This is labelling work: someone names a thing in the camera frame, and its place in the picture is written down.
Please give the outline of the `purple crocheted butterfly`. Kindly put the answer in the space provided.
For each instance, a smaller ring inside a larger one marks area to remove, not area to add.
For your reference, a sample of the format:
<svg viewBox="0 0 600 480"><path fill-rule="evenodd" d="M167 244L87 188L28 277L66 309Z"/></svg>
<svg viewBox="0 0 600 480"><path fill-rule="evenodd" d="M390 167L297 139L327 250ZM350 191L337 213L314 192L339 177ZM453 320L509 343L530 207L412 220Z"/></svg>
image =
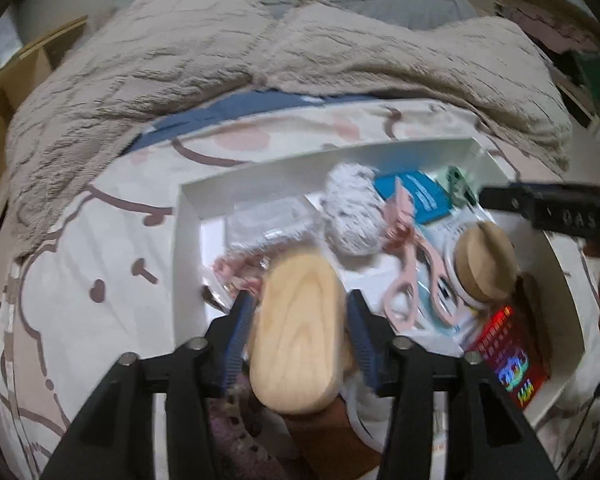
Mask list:
<svg viewBox="0 0 600 480"><path fill-rule="evenodd" d="M283 466L257 441L244 416L248 389L230 387L221 399L208 401L209 425L221 479L286 479Z"/></svg>

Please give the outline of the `brown leather sleeve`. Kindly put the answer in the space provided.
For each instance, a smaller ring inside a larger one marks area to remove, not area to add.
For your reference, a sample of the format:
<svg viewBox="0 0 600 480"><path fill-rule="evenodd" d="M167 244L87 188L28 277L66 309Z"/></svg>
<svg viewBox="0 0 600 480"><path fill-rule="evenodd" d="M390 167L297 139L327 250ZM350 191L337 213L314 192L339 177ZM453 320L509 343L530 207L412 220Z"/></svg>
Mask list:
<svg viewBox="0 0 600 480"><path fill-rule="evenodd" d="M353 431L340 396L324 410L283 420L317 479L361 479L380 465L381 454Z"/></svg>

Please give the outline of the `open wardrobe with clothes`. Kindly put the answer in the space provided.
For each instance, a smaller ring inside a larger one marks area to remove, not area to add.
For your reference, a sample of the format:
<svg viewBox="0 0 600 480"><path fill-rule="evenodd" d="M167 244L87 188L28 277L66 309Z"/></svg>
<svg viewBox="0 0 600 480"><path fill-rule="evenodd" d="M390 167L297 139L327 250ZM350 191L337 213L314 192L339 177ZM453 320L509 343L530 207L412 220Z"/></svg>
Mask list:
<svg viewBox="0 0 600 480"><path fill-rule="evenodd" d="M494 0L494 12L516 23L544 56L572 118L586 128L596 115L577 53L600 53L600 24L568 0Z"/></svg>

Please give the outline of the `oval light wooden box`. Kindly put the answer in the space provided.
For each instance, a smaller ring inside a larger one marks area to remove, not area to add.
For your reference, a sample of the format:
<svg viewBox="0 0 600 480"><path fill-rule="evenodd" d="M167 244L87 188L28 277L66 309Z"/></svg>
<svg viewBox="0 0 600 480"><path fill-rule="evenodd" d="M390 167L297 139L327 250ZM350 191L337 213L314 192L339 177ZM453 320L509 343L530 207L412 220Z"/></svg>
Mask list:
<svg viewBox="0 0 600 480"><path fill-rule="evenodd" d="M249 380L257 399L281 415L321 411L344 374L344 289L317 252L293 252L264 280Z"/></svg>

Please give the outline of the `wooden side shelf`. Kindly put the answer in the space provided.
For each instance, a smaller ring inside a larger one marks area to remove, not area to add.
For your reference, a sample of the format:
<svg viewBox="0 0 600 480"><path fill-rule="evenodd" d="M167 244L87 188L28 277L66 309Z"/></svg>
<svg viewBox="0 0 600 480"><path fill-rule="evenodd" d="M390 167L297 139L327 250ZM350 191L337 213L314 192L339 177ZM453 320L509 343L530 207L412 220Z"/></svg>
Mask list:
<svg viewBox="0 0 600 480"><path fill-rule="evenodd" d="M0 180L5 172L5 136L18 107L59 66L83 34L83 15L26 44L0 69Z"/></svg>

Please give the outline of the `blue sachet packet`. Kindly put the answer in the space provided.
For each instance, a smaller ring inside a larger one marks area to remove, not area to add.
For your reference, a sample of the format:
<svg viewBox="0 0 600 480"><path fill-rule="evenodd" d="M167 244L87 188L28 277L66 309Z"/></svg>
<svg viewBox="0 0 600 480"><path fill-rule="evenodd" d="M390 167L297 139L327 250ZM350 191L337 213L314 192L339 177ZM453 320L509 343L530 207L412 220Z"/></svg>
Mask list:
<svg viewBox="0 0 600 480"><path fill-rule="evenodd" d="M441 220L451 213L452 205L448 192L439 183L417 170L385 174L376 178L374 187L383 200L393 196L396 179L400 180L414 200L417 223L428 224Z"/></svg>

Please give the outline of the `clear plastic case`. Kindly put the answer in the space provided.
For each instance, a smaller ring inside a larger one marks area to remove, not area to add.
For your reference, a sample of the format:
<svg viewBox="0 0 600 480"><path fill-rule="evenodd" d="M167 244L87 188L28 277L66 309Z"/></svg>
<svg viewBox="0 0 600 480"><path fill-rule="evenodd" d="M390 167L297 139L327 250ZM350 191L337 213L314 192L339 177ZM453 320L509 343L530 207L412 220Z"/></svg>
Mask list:
<svg viewBox="0 0 600 480"><path fill-rule="evenodd" d="M225 246L232 255L312 243L320 232L320 215L304 196L239 204L225 218Z"/></svg>

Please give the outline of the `beige textured blanket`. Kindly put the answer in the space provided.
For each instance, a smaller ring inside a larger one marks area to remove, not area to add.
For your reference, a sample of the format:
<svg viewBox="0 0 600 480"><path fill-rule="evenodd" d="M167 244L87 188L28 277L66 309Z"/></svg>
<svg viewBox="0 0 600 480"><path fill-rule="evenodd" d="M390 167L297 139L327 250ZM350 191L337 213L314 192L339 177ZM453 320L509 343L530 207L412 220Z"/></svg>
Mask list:
<svg viewBox="0 0 600 480"><path fill-rule="evenodd" d="M247 88L310 96L417 91L473 110L563 174L571 122L520 27L485 16L411 30L300 0L135 0L19 105L6 133L15 257L156 118Z"/></svg>

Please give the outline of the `cartoon print bed sheet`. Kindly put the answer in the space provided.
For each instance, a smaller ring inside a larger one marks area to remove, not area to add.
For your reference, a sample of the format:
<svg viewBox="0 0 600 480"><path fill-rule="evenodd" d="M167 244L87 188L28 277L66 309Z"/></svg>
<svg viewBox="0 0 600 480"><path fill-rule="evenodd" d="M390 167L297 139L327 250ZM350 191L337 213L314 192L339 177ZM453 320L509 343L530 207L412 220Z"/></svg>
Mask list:
<svg viewBox="0 0 600 480"><path fill-rule="evenodd" d="M552 177L489 136L476 114L436 100L248 92L152 124L9 269L0 303L0 443L15 474L42 474L119 354L172 348L182 183L303 152L437 136L476 139L509 177Z"/></svg>

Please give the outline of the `white shallow tray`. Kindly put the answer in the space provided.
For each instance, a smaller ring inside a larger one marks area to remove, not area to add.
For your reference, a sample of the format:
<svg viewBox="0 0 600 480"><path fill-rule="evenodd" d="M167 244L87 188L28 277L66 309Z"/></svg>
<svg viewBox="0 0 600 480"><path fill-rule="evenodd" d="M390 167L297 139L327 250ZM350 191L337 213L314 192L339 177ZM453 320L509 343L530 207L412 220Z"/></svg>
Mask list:
<svg viewBox="0 0 600 480"><path fill-rule="evenodd" d="M439 179L457 166L473 188L507 183L513 167L502 153L474 138L415 139L360 144L294 157L248 164L242 169L188 182L178 192L173 248L173 323L175 340L184 344L202 335L220 311L201 297L209 285L226 306L233 302L222 289L211 266L226 251L225 220L236 205L287 196L303 196L313 205L322 197L332 167L357 162L393 174L422 170ZM573 437L582 437L580 422L589 422L581 401L569 402L568 388L585 354L583 312L593 312L578 244L569 237L531 229L524 219L488 211L486 218L501 226L513 242L521 270L538 283L542 313L552 343L552 374L536 390L524 416L538 430L541 442L555 460L562 458Z"/></svg>

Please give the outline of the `white grey yarn ball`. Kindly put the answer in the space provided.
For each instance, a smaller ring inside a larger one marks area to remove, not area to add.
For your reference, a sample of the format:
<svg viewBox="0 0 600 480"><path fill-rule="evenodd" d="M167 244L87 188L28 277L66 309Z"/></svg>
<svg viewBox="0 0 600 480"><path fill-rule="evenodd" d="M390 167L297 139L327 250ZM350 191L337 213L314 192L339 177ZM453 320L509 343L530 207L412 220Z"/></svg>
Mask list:
<svg viewBox="0 0 600 480"><path fill-rule="evenodd" d="M387 223L384 200L374 187L372 167L353 162L329 171L321 200L325 237L334 251L351 258L381 251Z"/></svg>

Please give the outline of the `round wooden lid jar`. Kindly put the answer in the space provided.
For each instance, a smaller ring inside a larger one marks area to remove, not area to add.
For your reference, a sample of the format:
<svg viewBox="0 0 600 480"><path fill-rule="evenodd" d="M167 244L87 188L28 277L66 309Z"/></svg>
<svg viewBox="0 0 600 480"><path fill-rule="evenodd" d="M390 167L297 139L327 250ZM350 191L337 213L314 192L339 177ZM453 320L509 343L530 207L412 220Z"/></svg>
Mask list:
<svg viewBox="0 0 600 480"><path fill-rule="evenodd" d="M514 245L494 222L468 226L453 250L453 263L460 286L472 299L496 304L515 289L519 266Z"/></svg>

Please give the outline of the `green binder clip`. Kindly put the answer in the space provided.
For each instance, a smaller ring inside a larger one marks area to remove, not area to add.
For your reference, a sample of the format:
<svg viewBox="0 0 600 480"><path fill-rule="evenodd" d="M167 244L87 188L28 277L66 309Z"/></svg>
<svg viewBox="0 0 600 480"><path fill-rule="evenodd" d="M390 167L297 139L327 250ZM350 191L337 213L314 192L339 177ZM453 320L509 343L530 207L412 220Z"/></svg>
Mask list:
<svg viewBox="0 0 600 480"><path fill-rule="evenodd" d="M464 174L457 166L449 166L446 168L445 189L449 195L451 204L454 207L475 207L478 205L478 198L475 192L472 190Z"/></svg>

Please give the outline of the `pink eyelash curler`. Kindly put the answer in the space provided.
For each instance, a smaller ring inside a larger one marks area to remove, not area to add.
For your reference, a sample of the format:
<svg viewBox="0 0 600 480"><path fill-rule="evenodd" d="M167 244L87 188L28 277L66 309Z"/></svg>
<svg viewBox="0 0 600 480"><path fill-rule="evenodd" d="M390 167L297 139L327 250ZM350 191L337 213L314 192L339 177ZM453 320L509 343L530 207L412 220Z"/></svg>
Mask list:
<svg viewBox="0 0 600 480"><path fill-rule="evenodd" d="M432 310L446 326L457 326L466 312L465 301L453 288L440 252L417 226L413 196L398 177L394 178L394 193L386 203L384 218L385 252L397 255L402 263L398 277L382 296L382 310L389 323L398 333L415 327L420 308L417 261L422 256L429 273Z"/></svg>

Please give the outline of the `red cigarette box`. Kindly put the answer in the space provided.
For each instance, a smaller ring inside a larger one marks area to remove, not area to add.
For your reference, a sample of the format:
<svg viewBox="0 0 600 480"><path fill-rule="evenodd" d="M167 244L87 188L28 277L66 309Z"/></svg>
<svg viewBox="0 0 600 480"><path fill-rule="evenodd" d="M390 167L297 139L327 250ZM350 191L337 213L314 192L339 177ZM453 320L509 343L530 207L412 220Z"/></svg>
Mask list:
<svg viewBox="0 0 600 480"><path fill-rule="evenodd" d="M524 317L509 304L493 313L468 350L480 354L521 410L548 379L542 354Z"/></svg>

